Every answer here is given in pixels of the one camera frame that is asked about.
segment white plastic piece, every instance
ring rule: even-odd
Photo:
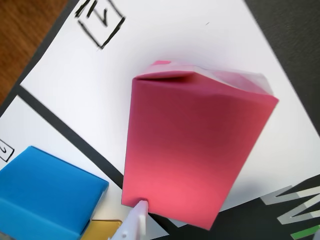
[[[128,214],[122,225],[109,240],[142,240],[146,235],[148,202],[141,200]]]

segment dark gray surface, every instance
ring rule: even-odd
[[[320,0],[246,3],[320,133]]]

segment green stripe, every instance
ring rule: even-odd
[[[295,233],[292,233],[291,234],[291,237],[296,240],[296,239],[302,239],[306,236],[310,236],[312,234],[315,234],[316,231],[320,229],[320,225],[318,226],[313,226],[313,227],[310,227],[308,229],[305,229],[305,230],[302,230],[302,231],[298,231],[298,232],[295,232]]]

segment drawn square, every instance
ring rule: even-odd
[[[75,12],[84,33],[103,49],[119,31],[125,17],[111,0],[85,1]]]
[[[15,150],[11,146],[0,139],[0,158],[3,161],[7,163],[14,152]]]

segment handwritten number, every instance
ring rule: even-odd
[[[96,5],[97,5],[97,0],[94,0],[92,6],[90,7],[90,9],[89,9],[89,11],[88,11],[88,13],[87,13],[87,15],[86,15],[86,18],[89,18],[89,17],[90,17],[90,15],[91,15],[91,13],[94,11]]]
[[[90,0],[86,0],[84,4],[82,4],[79,9],[75,12],[75,17],[78,18],[80,17],[82,11],[85,9],[85,7],[88,5],[88,3],[90,2]]]
[[[2,147],[0,146],[0,149],[1,149],[1,151],[2,151],[4,154],[7,152],[7,150],[6,150],[5,147],[2,148]]]
[[[95,15],[100,19],[101,22],[103,22],[103,24],[108,27],[108,24],[107,24],[107,9],[104,9],[103,11],[103,18],[99,15],[99,13],[94,9],[93,10]]]

